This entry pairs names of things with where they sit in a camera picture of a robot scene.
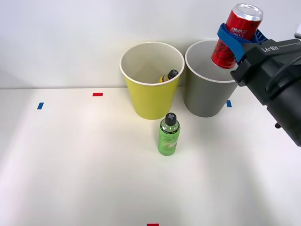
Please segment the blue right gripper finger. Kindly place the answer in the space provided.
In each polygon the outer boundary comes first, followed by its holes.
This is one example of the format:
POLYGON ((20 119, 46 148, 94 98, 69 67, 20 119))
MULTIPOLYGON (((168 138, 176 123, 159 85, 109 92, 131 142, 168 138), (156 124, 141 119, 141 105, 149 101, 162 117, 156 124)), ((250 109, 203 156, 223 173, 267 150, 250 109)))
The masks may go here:
POLYGON ((226 29, 225 23, 222 23, 220 25, 217 35, 219 39, 231 50, 236 60, 236 63, 240 64, 241 60, 245 55, 243 45, 250 44, 251 42, 235 34, 232 34, 226 29))
POLYGON ((259 29, 255 31, 254 36, 252 37, 252 43, 259 45, 267 40, 268 38, 259 29))

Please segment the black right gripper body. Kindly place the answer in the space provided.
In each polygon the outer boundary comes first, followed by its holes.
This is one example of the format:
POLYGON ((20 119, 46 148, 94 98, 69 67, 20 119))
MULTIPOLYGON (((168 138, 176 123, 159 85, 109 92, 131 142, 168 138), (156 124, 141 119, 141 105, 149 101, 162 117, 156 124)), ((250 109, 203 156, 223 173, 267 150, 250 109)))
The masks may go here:
POLYGON ((301 91, 301 41, 291 39, 243 45, 245 55, 231 76, 239 86, 260 93, 301 91))

